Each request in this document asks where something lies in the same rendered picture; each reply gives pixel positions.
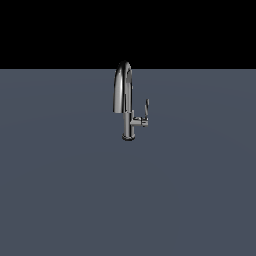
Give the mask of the chrome gooseneck faucet body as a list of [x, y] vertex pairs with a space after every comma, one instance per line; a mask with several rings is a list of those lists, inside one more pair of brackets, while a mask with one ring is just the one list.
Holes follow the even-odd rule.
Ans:
[[130, 124], [132, 115], [132, 69], [128, 61], [122, 61], [115, 71], [113, 112], [122, 113], [124, 118], [124, 132], [122, 139], [135, 139], [134, 127]]

